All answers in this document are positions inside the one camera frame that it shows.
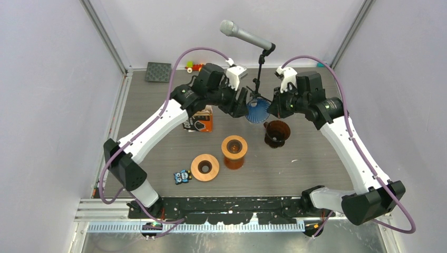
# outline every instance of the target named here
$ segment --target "wooden ring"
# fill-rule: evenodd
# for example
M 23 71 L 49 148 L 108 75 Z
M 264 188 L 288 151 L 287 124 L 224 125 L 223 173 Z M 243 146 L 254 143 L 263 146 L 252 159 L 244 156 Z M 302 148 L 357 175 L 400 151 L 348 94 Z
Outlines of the wooden ring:
M 229 169 L 239 169 L 244 164 L 244 156 L 248 151 L 247 142 L 238 135 L 231 135 L 222 141 L 224 163 Z
M 203 170 L 205 166 L 208 167 L 208 171 Z M 199 181 L 210 181 L 219 173 L 219 162 L 210 154 L 201 154 L 192 161 L 191 172 Z

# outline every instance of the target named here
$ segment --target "small box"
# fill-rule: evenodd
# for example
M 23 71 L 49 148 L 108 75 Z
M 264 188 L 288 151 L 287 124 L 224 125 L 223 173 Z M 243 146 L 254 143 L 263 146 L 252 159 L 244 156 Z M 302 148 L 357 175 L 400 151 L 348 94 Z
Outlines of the small box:
M 205 109 L 195 113 L 191 118 L 183 122 L 183 129 L 189 132 L 212 132 L 211 105 L 207 105 Z

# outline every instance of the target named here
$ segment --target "small figurine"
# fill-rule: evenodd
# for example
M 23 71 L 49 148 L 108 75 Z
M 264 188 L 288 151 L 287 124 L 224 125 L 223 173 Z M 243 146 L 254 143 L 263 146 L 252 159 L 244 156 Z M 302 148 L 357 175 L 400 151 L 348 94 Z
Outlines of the small figurine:
M 176 184 L 188 183 L 192 179 L 192 174 L 190 170 L 182 170 L 180 172 L 174 173 L 174 178 Z

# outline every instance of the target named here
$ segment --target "black base bracket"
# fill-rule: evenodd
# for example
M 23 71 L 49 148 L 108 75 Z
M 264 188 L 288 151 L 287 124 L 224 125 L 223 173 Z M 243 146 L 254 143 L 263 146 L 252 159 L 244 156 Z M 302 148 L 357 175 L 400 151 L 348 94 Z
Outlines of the black base bracket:
M 152 211 L 156 218 L 167 220 L 185 219 L 187 224 L 212 225 L 223 222 L 230 224 L 247 224 L 256 213 L 260 225 L 292 224 L 294 218 L 315 217 L 320 219 L 323 212 L 329 210 L 315 209 L 303 212 L 299 197 L 218 197 L 218 198 L 160 198 L 160 209 Z M 130 204 L 129 219 L 148 218 L 138 205 Z

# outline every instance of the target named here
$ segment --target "microphone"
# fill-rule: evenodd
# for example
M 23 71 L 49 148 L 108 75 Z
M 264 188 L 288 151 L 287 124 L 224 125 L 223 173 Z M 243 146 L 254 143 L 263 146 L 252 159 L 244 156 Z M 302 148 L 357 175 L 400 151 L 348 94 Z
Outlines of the microphone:
M 255 46 L 259 46 L 269 51 L 269 53 L 275 49 L 275 45 L 272 42 L 245 31 L 230 20 L 224 20 L 220 23 L 220 31 L 229 37 L 236 37 Z

